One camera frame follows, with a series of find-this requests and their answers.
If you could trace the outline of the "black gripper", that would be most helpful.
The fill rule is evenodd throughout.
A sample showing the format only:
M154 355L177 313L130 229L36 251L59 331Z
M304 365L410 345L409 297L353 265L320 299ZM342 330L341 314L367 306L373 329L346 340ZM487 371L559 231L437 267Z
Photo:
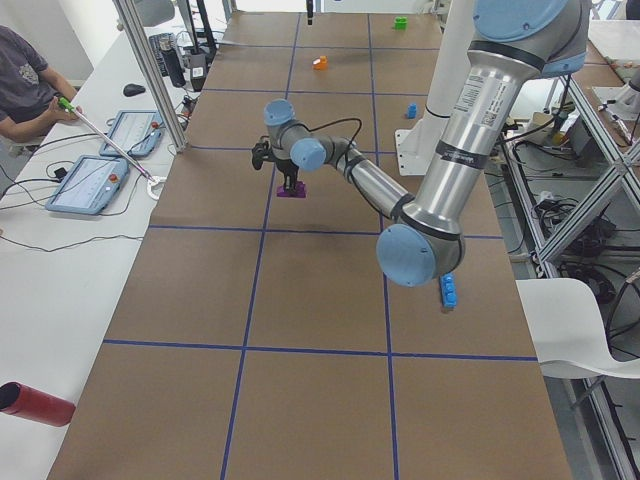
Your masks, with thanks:
M297 174L299 167L291 159L278 159L277 169L284 175L283 194L297 193Z

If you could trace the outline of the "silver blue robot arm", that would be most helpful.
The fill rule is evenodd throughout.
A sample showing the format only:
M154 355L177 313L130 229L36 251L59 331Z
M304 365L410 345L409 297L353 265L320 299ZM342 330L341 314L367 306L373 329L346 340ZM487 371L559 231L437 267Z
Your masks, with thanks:
M376 245L387 278L414 287L450 273L465 253L460 215L516 97L529 80L582 68L589 10L587 1L474 2L467 15L470 70L416 195L369 161L354 141L313 133L284 99L264 108L268 134L253 147L252 165L274 163L287 190L298 171L332 166L392 222Z

